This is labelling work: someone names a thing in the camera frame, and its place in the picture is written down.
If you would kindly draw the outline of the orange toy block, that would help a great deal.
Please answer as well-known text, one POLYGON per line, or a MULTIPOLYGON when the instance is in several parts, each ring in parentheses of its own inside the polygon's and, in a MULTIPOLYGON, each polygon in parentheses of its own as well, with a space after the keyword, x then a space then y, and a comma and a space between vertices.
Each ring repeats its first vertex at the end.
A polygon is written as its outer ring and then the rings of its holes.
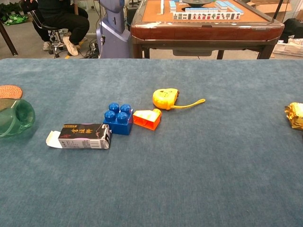
POLYGON ((149 130, 155 130, 160 123, 162 112, 155 108, 153 110, 137 110, 133 114, 134 124, 149 130))

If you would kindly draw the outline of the blue toy block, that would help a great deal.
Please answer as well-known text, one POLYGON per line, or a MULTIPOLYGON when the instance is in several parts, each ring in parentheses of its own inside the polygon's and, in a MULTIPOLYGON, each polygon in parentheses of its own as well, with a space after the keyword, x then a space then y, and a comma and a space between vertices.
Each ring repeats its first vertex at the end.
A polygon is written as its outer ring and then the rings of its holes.
POLYGON ((134 110, 129 104, 119 106, 118 103, 111 103, 104 113, 104 124, 108 124, 114 134, 129 135, 133 125, 134 110))

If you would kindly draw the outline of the yellow tape measure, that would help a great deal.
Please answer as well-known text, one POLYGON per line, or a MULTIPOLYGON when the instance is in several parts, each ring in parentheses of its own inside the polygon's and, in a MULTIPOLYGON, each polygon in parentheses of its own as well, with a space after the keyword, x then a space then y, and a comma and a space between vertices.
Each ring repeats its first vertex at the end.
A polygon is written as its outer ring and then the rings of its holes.
POLYGON ((179 91, 176 88, 161 88, 154 91, 152 101, 156 107, 165 110, 190 108, 206 101, 205 99, 199 99, 192 104, 179 106, 175 105, 178 95, 179 91))

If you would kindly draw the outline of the black white carton box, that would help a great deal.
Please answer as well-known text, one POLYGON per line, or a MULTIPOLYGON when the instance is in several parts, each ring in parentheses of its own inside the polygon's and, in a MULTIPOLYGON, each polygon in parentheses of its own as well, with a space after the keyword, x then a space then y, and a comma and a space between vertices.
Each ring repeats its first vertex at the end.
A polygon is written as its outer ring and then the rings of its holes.
POLYGON ((46 144, 52 148, 109 149, 111 130, 109 125, 64 124, 60 131, 51 131, 46 144))

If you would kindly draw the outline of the blue felt table cover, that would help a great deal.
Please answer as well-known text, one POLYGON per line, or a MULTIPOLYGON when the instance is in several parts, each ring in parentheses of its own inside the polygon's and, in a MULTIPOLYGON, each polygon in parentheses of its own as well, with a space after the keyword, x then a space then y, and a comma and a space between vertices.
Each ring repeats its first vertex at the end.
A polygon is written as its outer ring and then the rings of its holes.
POLYGON ((303 60, 3 59, 36 121, 0 139, 0 227, 303 227, 303 60), (156 130, 133 126, 108 150, 53 149, 50 131, 99 123, 111 102, 178 103, 156 130))

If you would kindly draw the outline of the brown mahjong table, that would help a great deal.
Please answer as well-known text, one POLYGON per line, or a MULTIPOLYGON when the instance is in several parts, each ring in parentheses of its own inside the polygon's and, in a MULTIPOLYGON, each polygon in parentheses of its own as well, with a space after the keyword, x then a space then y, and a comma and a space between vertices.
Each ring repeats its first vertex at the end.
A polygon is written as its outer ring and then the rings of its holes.
MULTIPOLYGON (((186 51, 199 55, 218 50, 252 50, 258 59, 269 59, 284 24, 240 0, 227 0, 244 14, 239 20, 173 20, 169 0, 142 0, 131 23, 134 58, 142 58, 143 49, 186 51)), ((176 3, 177 12, 185 13, 176 3)))

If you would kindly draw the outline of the black office chair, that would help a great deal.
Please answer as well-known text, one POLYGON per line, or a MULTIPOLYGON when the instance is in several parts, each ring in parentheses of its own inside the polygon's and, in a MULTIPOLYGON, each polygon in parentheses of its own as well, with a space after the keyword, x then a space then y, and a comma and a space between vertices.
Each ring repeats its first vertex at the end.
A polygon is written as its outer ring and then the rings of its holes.
POLYGON ((49 54, 54 54, 54 58, 60 57, 59 53, 57 52, 57 49, 62 51, 66 47, 62 40, 63 35, 66 32, 63 31, 62 28, 49 26, 45 23, 44 18, 38 10, 37 0, 33 0, 32 3, 30 2, 30 0, 20 0, 19 4, 23 12, 28 13, 32 17, 33 22, 37 25, 39 29, 50 32, 50 50, 48 52, 49 54))

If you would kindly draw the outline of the seated person in black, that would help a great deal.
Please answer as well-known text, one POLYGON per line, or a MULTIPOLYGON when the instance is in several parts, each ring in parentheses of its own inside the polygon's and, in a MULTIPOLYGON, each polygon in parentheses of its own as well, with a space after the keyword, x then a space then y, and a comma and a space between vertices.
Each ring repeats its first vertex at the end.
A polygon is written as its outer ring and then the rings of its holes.
POLYGON ((68 52, 72 56, 78 55, 79 42, 85 37, 89 30, 88 14, 79 9, 74 13, 74 6, 70 0, 36 0, 44 22, 53 27, 67 28, 71 33, 63 38, 68 52))

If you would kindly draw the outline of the round woven coaster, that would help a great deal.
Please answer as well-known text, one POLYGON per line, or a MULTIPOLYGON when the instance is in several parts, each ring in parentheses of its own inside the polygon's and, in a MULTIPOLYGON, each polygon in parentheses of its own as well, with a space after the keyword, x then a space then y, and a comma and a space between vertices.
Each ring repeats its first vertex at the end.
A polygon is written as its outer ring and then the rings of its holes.
POLYGON ((0 85, 0 99, 13 98, 20 99, 23 96, 23 91, 15 85, 0 85))

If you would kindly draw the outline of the gold snack packet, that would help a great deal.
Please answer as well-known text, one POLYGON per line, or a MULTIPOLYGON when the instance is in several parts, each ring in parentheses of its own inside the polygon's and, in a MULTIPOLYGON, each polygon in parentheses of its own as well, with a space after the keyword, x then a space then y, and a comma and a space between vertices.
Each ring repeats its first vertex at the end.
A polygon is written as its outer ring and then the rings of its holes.
POLYGON ((293 129, 303 131, 303 103, 292 102, 285 106, 284 112, 290 122, 290 126, 293 129))

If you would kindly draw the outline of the white plastic basket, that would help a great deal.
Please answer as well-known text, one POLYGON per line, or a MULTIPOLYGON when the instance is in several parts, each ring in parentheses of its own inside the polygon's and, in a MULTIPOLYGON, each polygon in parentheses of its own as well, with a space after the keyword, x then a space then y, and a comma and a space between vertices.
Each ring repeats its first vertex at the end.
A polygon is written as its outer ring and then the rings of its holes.
POLYGON ((303 57, 303 45, 277 43, 273 53, 303 57))

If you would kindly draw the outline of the dark wooden table leg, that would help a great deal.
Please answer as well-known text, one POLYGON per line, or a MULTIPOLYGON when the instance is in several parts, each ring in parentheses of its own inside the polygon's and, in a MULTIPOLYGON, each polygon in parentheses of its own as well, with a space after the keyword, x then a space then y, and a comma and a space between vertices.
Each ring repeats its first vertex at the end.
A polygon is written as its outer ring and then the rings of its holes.
POLYGON ((10 39, 10 37, 9 37, 7 31, 5 30, 5 27, 4 27, 4 25, 2 24, 1 21, 0 21, 0 33, 1 33, 4 41, 6 42, 6 44, 7 44, 8 48, 9 48, 11 54, 13 56, 17 56, 18 52, 17 52, 14 44, 12 43, 12 41, 11 41, 11 39, 10 39))

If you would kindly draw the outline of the cardboard box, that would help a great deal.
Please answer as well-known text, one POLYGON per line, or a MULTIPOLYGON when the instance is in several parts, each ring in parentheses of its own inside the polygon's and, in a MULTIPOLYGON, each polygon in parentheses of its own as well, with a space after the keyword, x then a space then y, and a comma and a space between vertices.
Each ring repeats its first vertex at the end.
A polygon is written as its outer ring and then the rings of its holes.
MULTIPOLYGON (((280 0, 247 0, 247 4, 255 7, 257 10, 263 13, 275 13, 280 0)), ((291 11, 292 6, 290 0, 282 0, 282 4, 279 12, 291 11)))

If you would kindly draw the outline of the black tripod stand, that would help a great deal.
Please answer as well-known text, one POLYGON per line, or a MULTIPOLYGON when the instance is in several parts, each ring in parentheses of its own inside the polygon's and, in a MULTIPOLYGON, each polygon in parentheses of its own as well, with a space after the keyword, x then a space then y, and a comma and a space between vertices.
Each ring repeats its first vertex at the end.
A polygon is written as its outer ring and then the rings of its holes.
POLYGON ((277 20, 277 21, 279 21, 279 22, 283 21, 281 18, 277 18, 277 17, 278 17, 278 14, 279 14, 279 11, 280 11, 280 9, 281 9, 281 6, 282 6, 282 4, 283 4, 283 1, 284 1, 284 0, 279 0, 278 6, 277 6, 277 8, 276 8, 276 10, 275 10, 275 12, 274 12, 274 15, 273 15, 273 17, 272 17, 271 22, 274 22, 275 20, 277 20))

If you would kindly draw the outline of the black bag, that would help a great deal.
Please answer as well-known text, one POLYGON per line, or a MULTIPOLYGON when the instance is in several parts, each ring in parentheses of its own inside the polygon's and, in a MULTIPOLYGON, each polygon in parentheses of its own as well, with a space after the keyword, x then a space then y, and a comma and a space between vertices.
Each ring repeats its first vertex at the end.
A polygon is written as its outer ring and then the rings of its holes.
POLYGON ((284 22, 284 30, 280 36, 280 39, 284 43, 288 43, 288 37, 294 36, 294 38, 303 38, 303 22, 294 18, 287 19, 284 22))

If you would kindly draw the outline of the green bag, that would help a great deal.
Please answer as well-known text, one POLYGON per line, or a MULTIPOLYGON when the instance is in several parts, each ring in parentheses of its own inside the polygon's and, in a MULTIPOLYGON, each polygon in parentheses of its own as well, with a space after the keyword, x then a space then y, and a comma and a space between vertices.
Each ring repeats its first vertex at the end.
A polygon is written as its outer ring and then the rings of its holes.
POLYGON ((22 9, 18 2, 5 5, 0 3, 0 22, 6 26, 27 22, 28 15, 21 14, 22 9))

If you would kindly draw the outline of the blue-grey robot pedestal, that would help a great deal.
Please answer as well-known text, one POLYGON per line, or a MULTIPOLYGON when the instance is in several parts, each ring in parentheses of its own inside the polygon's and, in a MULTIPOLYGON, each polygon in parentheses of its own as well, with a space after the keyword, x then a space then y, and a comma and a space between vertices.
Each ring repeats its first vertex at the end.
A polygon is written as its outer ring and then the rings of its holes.
POLYGON ((125 0, 98 0, 106 15, 96 30, 99 58, 132 58, 130 31, 125 27, 125 0))

